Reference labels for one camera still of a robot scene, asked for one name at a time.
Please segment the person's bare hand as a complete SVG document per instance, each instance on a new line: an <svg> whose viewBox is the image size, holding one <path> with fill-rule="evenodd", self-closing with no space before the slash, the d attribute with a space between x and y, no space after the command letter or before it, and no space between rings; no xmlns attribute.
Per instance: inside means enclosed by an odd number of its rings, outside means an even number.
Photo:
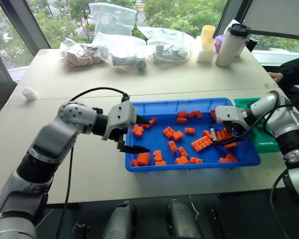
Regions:
<svg viewBox="0 0 299 239"><path fill-rule="evenodd" d="M268 72L268 74L276 83L279 83L284 77L282 73Z"/></svg>

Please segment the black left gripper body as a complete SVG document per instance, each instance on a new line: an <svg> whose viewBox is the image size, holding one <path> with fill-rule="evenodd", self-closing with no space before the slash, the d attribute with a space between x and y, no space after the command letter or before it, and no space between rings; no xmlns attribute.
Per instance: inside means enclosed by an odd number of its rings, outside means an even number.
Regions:
<svg viewBox="0 0 299 239"><path fill-rule="evenodd" d="M114 142L117 143L117 149L118 150L126 150L126 145L124 141L124 135L127 134L128 129L119 129L115 128L111 131L109 140L113 140Z"/></svg>

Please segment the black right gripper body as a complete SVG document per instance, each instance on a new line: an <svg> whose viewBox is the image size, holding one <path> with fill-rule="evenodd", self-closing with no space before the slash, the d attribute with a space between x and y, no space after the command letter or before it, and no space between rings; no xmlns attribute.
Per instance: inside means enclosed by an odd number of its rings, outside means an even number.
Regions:
<svg viewBox="0 0 299 239"><path fill-rule="evenodd" d="M243 127L238 123L224 121L223 124L230 135L239 136L243 133Z"/></svg>

